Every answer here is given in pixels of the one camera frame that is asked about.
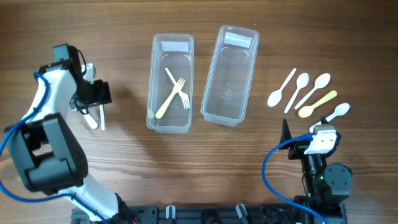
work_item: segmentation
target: tabletop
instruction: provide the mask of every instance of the tabletop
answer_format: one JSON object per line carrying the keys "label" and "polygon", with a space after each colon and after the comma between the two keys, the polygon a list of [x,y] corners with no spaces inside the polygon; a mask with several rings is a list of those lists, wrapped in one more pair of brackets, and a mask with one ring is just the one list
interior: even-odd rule
{"label": "tabletop", "polygon": [[[67,123],[84,149],[90,173],[128,205],[259,205],[280,202],[261,179],[266,154],[279,143],[282,120],[293,136],[308,132],[321,116],[347,102],[350,111],[331,123],[342,134],[329,163],[353,171],[345,200],[350,223],[398,222],[398,2],[397,1],[72,1],[1,0],[0,127],[29,109],[37,84],[32,72],[53,62],[52,47],[68,43],[94,63],[109,82],[106,130],[92,130],[82,115]],[[230,128],[203,119],[200,106],[211,56],[222,25],[260,34],[246,116]],[[146,126],[153,36],[190,34],[195,39],[192,126],[187,134],[158,134]],[[336,90],[338,96],[309,118],[284,108],[296,89],[267,106],[293,69],[310,84],[322,73],[331,83],[308,100]],[[99,109],[91,110],[98,118]],[[267,165],[271,186],[287,198],[303,195],[301,165],[278,151]],[[0,160],[2,182],[28,192],[8,150]],[[73,205],[42,205],[0,195],[0,223],[68,223]]]}

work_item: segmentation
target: fork handle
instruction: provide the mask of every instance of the fork handle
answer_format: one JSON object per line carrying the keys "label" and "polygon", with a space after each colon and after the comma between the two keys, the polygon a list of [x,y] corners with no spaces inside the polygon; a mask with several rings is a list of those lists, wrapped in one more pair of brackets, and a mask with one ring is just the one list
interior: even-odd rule
{"label": "fork handle", "polygon": [[169,107],[170,102],[172,101],[174,95],[176,94],[176,91],[172,91],[170,96],[167,97],[166,101],[164,101],[164,103],[162,104],[162,106],[159,108],[159,110],[157,110],[155,117],[157,119],[160,119],[163,117],[163,114],[166,112],[167,108]]}

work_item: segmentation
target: spoon handle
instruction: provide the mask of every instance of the spoon handle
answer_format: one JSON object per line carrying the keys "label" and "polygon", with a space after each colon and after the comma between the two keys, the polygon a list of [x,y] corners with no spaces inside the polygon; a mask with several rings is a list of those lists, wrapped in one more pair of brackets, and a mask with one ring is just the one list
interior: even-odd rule
{"label": "spoon handle", "polygon": [[[332,113],[331,115],[327,116],[325,119],[329,122],[331,120],[333,120],[333,118],[337,117],[338,115],[335,113]],[[310,132],[313,133],[313,129],[316,125],[320,125],[321,122],[319,121],[318,123],[314,124],[313,126],[310,127]]]}
{"label": "spoon handle", "polygon": [[294,92],[293,96],[291,97],[291,99],[289,100],[289,102],[287,103],[286,109],[285,109],[285,113],[287,113],[290,109],[290,107],[293,105],[294,100],[296,99],[297,94],[299,93],[300,89],[297,88],[296,91]]}
{"label": "spoon handle", "polygon": [[315,90],[317,90],[316,87],[314,87],[309,93],[307,93],[307,94],[300,100],[300,102],[297,103],[297,105],[294,107],[294,109],[297,110],[299,107],[301,107],[301,105],[303,105],[303,103],[305,103],[306,100],[310,98],[310,96],[312,95],[313,92],[315,92]]}
{"label": "spoon handle", "polygon": [[337,91],[336,90],[332,90],[330,91],[328,94],[326,94],[324,97],[322,97],[320,100],[318,100],[316,103],[314,103],[312,105],[312,108],[317,108],[318,106],[326,103],[327,101],[333,99],[334,97],[337,96]]}
{"label": "spoon handle", "polygon": [[293,70],[290,72],[289,76],[286,78],[285,82],[280,87],[280,89],[279,89],[280,91],[282,91],[285,88],[285,86],[290,81],[290,79],[292,79],[295,72],[296,72],[296,68],[293,68]]}

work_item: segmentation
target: white spoon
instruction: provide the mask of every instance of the white spoon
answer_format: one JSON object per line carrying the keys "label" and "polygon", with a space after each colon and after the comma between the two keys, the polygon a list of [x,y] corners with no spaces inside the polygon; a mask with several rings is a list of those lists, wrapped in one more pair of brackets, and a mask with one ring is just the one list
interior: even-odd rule
{"label": "white spoon", "polygon": [[273,91],[269,97],[268,97],[268,106],[273,107],[279,103],[279,101],[282,99],[282,90],[285,88],[287,83],[290,81],[290,79],[293,77],[294,73],[296,72],[296,68],[293,68],[293,70],[290,72],[289,76],[286,78],[285,82],[282,84],[279,90]]}
{"label": "white spoon", "polygon": [[[346,114],[349,110],[349,104],[348,103],[342,103],[338,106],[336,106],[335,112],[333,112],[331,115],[329,115],[326,120],[329,122],[331,121],[333,118],[337,117],[337,116],[343,116],[344,114]],[[310,132],[313,132],[313,129],[316,125],[320,125],[321,122],[319,121],[318,123],[314,124],[313,126],[311,126],[310,128]]]}
{"label": "white spoon", "polygon": [[307,93],[304,98],[302,98],[300,100],[299,103],[297,103],[297,105],[294,107],[294,109],[298,109],[299,107],[301,107],[301,105],[303,105],[303,103],[310,98],[310,96],[312,95],[313,92],[315,92],[315,90],[319,89],[319,88],[324,88],[325,86],[327,86],[327,84],[330,82],[330,74],[329,73],[325,73],[320,75],[316,80],[315,80],[315,86],[313,87],[313,89]]}
{"label": "white spoon", "polygon": [[286,109],[285,109],[285,113],[287,113],[290,109],[290,107],[292,106],[294,100],[296,99],[297,94],[299,93],[299,91],[306,87],[308,85],[308,82],[310,81],[310,76],[307,73],[303,73],[301,74],[297,80],[296,80],[296,85],[297,85],[297,89],[294,92],[293,96],[291,97],[290,101],[287,103]]}

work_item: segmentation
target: white fork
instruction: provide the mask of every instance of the white fork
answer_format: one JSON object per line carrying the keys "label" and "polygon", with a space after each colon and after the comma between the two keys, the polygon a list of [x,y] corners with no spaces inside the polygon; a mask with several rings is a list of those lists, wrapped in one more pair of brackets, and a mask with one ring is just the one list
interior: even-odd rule
{"label": "white fork", "polygon": [[[173,81],[174,85],[175,85],[175,79],[173,77],[173,75],[170,73],[168,68],[164,68],[167,72],[167,74],[169,75],[170,79]],[[189,97],[186,93],[184,93],[182,90],[180,90],[179,95],[181,97],[182,100],[182,104],[184,105],[184,109],[189,109],[190,108],[190,102],[189,102]]]}
{"label": "white fork", "polygon": [[162,106],[157,110],[155,117],[157,119],[160,119],[163,117],[163,114],[166,112],[167,107],[169,107],[170,102],[172,101],[173,97],[175,94],[177,94],[179,91],[181,91],[182,87],[184,86],[185,80],[183,78],[180,78],[178,82],[174,85],[173,91],[171,92],[170,96],[164,101]]}

